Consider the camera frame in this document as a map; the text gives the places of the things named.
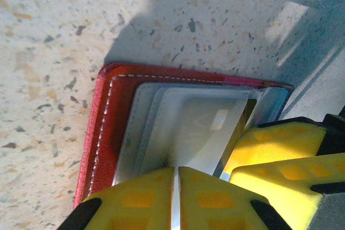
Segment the black rubber edge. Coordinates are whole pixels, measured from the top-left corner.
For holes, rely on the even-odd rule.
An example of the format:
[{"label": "black rubber edge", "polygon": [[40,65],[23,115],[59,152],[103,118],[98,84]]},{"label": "black rubber edge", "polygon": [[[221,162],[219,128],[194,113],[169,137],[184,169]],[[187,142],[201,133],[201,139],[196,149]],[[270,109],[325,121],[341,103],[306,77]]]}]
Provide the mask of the black rubber edge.
[{"label": "black rubber edge", "polygon": [[345,133],[327,130],[316,153],[317,156],[345,153]]},{"label": "black rubber edge", "polygon": [[315,184],[310,190],[320,194],[345,193],[345,182]]},{"label": "black rubber edge", "polygon": [[345,132],[345,119],[342,116],[326,114],[322,124],[339,130],[340,132]]},{"label": "black rubber edge", "polygon": [[285,123],[290,123],[290,122],[302,122],[302,123],[308,123],[308,124],[313,124],[317,126],[322,126],[320,122],[315,122],[311,119],[308,119],[306,117],[296,117],[296,118],[291,118],[291,119],[286,119],[286,120],[281,120],[281,121],[273,121],[273,122],[268,122],[268,123],[263,123],[258,125],[258,128],[267,128],[271,126],[277,126]]},{"label": "black rubber edge", "polygon": [[339,116],[343,117],[345,119],[345,106],[341,109],[341,111],[339,112]]},{"label": "black rubber edge", "polygon": [[270,204],[256,199],[251,200],[250,203],[268,230],[292,230]]},{"label": "black rubber edge", "polygon": [[93,198],[78,205],[57,230],[84,230],[102,204]]}]

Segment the gray surface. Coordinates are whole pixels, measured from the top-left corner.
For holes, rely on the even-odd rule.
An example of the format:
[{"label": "gray surface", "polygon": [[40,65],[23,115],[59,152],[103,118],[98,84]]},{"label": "gray surface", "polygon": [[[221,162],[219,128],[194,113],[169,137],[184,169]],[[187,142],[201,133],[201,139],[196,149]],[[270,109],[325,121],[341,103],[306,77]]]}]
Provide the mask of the gray surface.
[{"label": "gray surface", "polygon": [[344,230],[345,193],[325,195],[308,230]]}]

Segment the granite countertop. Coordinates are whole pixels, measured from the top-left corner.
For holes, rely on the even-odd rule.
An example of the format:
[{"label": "granite countertop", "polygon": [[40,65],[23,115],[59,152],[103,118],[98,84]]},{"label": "granite countertop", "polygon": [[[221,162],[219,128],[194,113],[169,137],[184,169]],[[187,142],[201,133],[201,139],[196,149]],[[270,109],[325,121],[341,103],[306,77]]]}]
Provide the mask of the granite countertop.
[{"label": "granite countertop", "polygon": [[71,212],[104,62],[286,81],[297,88],[285,116],[319,119],[343,106],[341,9],[285,0],[0,0],[0,14],[1,229],[56,229]]}]

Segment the yellow gripper pad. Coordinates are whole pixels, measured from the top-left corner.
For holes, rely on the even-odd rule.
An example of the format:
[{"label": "yellow gripper pad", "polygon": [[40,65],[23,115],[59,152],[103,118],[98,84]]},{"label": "yellow gripper pad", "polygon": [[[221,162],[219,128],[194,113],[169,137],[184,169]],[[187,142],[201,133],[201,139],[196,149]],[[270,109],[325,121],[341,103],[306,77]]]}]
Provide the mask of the yellow gripper pad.
[{"label": "yellow gripper pad", "polygon": [[242,166],[230,182],[265,196],[293,230],[306,230],[323,196],[345,191],[345,153]]},{"label": "yellow gripper pad", "polygon": [[173,185],[174,168],[162,168],[87,197],[102,203],[85,230],[170,230]]},{"label": "yellow gripper pad", "polygon": [[180,167],[181,230],[288,230],[289,225],[251,191]]},{"label": "yellow gripper pad", "polygon": [[238,140],[224,171],[239,166],[315,156],[326,128],[306,122],[253,127]]}]

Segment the red wallet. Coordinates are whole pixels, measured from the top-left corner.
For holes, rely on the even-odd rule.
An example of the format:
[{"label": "red wallet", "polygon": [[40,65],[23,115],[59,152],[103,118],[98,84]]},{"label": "red wallet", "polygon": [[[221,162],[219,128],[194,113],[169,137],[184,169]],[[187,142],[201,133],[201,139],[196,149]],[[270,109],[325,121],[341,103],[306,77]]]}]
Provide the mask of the red wallet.
[{"label": "red wallet", "polygon": [[128,116],[138,86],[145,82],[293,87],[284,83],[185,69],[117,62],[99,73],[85,138],[74,207],[88,195],[112,185]]}]

